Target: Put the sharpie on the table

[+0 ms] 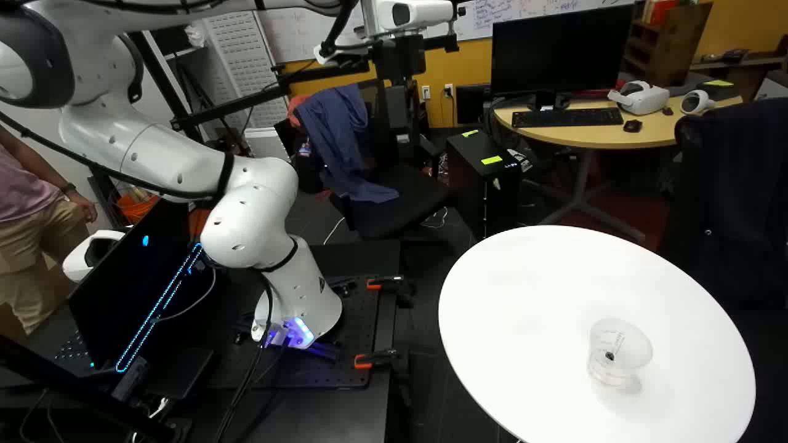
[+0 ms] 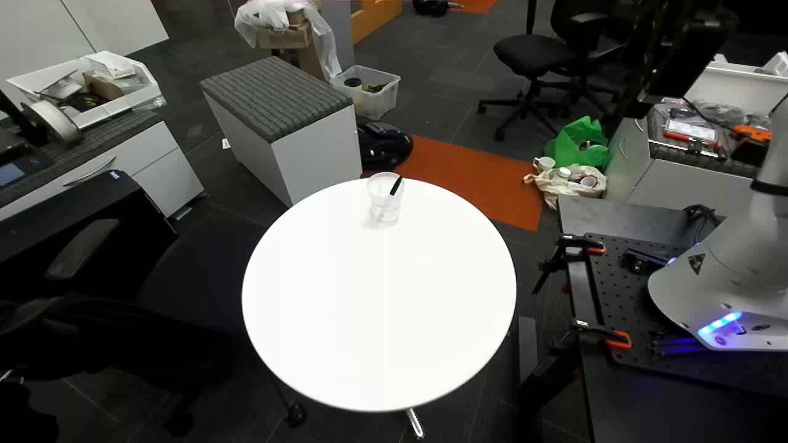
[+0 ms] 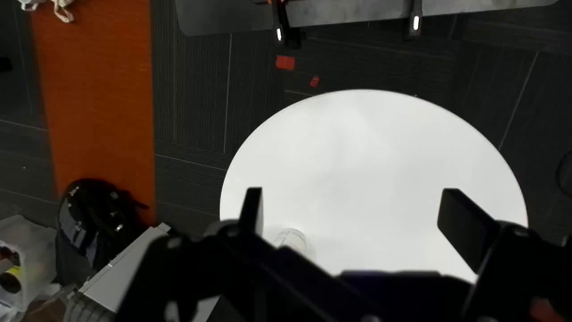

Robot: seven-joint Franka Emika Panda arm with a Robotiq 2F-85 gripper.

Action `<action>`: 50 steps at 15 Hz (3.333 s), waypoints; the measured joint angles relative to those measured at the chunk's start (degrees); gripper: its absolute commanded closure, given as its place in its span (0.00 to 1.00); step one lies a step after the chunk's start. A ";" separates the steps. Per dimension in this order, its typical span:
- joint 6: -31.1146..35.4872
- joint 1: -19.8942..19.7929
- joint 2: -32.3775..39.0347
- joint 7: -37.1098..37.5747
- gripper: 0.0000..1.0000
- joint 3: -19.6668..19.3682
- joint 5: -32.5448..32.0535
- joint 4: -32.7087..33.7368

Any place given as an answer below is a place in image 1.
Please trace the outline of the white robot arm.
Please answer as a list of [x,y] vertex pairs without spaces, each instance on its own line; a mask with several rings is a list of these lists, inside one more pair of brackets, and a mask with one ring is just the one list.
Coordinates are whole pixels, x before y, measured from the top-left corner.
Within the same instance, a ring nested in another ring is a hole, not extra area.
[[454,0],[2,0],[0,98],[58,109],[59,141],[85,163],[178,197],[208,197],[205,253],[226,269],[257,269],[273,291],[255,307],[251,339],[311,346],[342,317],[305,242],[285,229],[295,169],[282,157],[240,157],[152,122],[132,97],[141,57],[128,36],[194,19],[304,8],[335,21],[363,14],[368,53],[450,21]]

